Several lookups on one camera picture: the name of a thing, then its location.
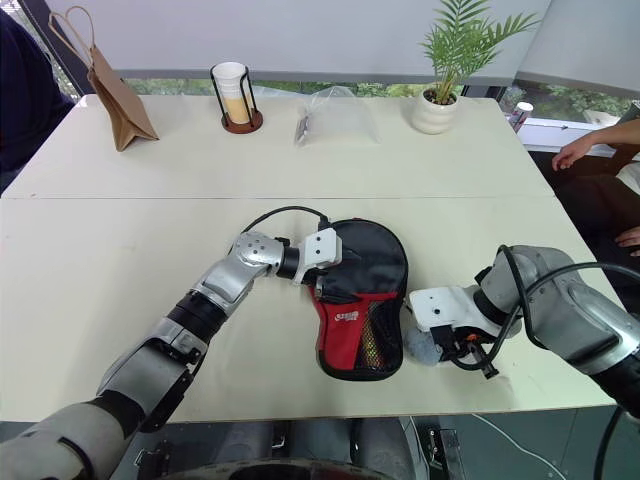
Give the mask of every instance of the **table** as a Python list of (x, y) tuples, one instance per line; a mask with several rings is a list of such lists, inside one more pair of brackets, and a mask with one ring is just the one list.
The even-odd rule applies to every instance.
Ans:
[(115, 151), (95, 95), (84, 97), (4, 198), (552, 197), (493, 99), (460, 98), (457, 124), (414, 130), (414, 99), (363, 102), (380, 143), (293, 145), (303, 99), (260, 98), (263, 127), (230, 135), (215, 97), (142, 96), (160, 141)]
[[(111, 362), (226, 254), (237, 233), (284, 203), (391, 228), (407, 251), (410, 290), (471, 284), (500, 243), (553, 246), (574, 261), (593, 259), (552, 197), (4, 199), (0, 418), (34, 421), (92, 398)], [(315, 224), (313, 216), (287, 213), (261, 230), (301, 239)], [(615, 299), (601, 273), (583, 277)], [(335, 380), (316, 363), (319, 321), (307, 295), (282, 279), (256, 281), (214, 337), (197, 381), (171, 420), (457, 414), (613, 403), (589, 378), (531, 345), (523, 332), (505, 343), (495, 362), (501, 375), (491, 381), (452, 365), (426, 367), (408, 354), (387, 380)]]

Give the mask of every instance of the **paper bag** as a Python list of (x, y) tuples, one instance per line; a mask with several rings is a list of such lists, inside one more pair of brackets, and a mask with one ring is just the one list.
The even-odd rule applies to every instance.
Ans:
[[(90, 46), (86, 44), (69, 20), (69, 13), (76, 9), (82, 10), (89, 19), (91, 25)], [(84, 50), (86, 58), (80, 55), (65, 36), (58, 31), (53, 22), (54, 18), (67, 25), (69, 30), (73, 32), (78, 43)], [(111, 128), (113, 130), (113, 140), (116, 144), (116, 150), (121, 152), (127, 148), (135, 137), (158, 140), (158, 135), (149, 121), (142, 101), (135, 92), (116, 75), (98, 47), (96, 47), (93, 21), (91, 20), (89, 12), (77, 5), (69, 8), (64, 15), (52, 12), (49, 15), (49, 28), (87, 66), (87, 79), (111, 118)]]

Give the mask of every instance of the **printed logo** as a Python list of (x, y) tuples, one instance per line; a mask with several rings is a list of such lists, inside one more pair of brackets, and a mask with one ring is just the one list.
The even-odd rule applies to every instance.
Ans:
[(336, 322), (353, 322), (358, 319), (358, 314), (359, 312), (357, 310), (355, 312), (338, 313), (336, 314)]

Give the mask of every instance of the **black bag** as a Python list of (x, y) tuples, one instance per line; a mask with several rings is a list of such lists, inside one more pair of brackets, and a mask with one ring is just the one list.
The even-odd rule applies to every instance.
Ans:
[(400, 308), (407, 257), (398, 238), (368, 220), (331, 225), (342, 239), (342, 262), (311, 289), (320, 315), (322, 369), (341, 380), (382, 380), (402, 365)]

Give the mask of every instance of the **clear plastic bag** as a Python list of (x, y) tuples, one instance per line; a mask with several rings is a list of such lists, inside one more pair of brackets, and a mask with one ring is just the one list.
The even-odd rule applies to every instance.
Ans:
[(367, 106), (347, 87), (330, 87), (314, 93), (298, 122), (294, 143), (311, 144), (379, 143), (375, 122)]

